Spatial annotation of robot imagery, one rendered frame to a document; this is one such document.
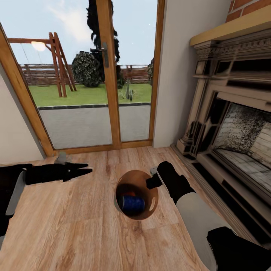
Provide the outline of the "trash can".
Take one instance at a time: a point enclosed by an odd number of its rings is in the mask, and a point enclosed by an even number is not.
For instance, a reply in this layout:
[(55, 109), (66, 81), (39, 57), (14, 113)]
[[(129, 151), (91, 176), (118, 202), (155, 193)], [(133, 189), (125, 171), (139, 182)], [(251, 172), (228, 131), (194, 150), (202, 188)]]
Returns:
[[(159, 194), (158, 194), (158, 187), (153, 189), (149, 189), (147, 187), (146, 180), (151, 178), (148, 173), (141, 171), (141, 170), (131, 170), (122, 175), (119, 179), (116, 192), (114, 194), (114, 205), (118, 211), (124, 214), (126, 217), (136, 220), (142, 221), (149, 218), (156, 210), (158, 206)], [(129, 191), (134, 191), (136, 196), (141, 196), (144, 200), (145, 207), (141, 213), (137, 212), (125, 212), (120, 209), (117, 203), (116, 195), (119, 193), (125, 193)], [(150, 211), (153, 198), (155, 198), (155, 205), (153, 209)]]

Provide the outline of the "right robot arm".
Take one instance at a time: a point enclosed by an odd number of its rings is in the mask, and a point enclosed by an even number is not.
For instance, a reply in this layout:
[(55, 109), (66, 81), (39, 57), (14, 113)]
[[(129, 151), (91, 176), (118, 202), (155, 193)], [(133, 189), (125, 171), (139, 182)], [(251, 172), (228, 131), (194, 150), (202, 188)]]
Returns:
[(202, 263), (210, 271), (271, 271), (271, 251), (239, 235), (190, 187), (184, 175), (163, 161), (150, 168), (153, 189), (164, 185), (173, 199)]

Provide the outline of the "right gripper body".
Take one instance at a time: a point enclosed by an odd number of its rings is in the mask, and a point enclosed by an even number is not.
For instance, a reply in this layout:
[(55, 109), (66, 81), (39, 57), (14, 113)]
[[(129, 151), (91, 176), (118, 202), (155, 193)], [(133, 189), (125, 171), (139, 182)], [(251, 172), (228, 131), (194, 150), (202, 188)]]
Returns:
[(158, 182), (155, 178), (155, 175), (149, 179), (146, 180), (147, 183), (147, 187), (149, 189), (153, 189), (155, 187), (160, 187), (162, 185), (162, 183)]

